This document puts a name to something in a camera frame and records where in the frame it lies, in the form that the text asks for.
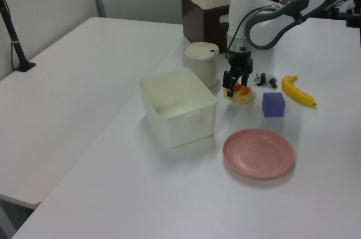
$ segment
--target plastic plate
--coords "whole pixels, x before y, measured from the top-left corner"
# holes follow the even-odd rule
[[[240,174],[271,179],[286,173],[294,161],[292,146],[282,136],[264,129],[245,129],[223,145],[226,161]]]

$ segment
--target toy food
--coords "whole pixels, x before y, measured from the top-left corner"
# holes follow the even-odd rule
[[[235,102],[246,104],[253,100],[253,91],[250,87],[245,87],[238,82],[233,89],[233,97],[227,96],[227,90],[223,88],[223,95]]]
[[[307,93],[297,88],[293,82],[298,79],[297,76],[285,76],[282,79],[282,90],[292,99],[304,105],[317,105],[315,99]]]

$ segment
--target toy banana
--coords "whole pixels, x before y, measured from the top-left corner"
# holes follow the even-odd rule
[[[282,90],[292,99],[304,105],[317,105],[315,99],[307,93],[297,88],[293,82],[298,79],[297,76],[285,76],[282,79]]]

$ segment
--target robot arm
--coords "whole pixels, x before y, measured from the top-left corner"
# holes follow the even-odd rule
[[[339,1],[293,0],[282,6],[269,0],[231,0],[226,53],[231,69],[223,76],[227,95],[233,97],[233,87],[241,76],[241,84],[247,86],[252,47],[274,47],[285,32]]]
[[[342,0],[293,0],[276,12],[250,19],[245,26],[245,37],[257,49],[270,49],[287,30],[339,1]]]

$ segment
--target toy panda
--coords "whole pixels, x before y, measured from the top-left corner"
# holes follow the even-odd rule
[[[257,86],[262,86],[263,84],[269,83],[272,85],[272,88],[277,88],[276,84],[277,78],[273,74],[262,73],[260,76],[256,74],[253,82],[257,83]]]

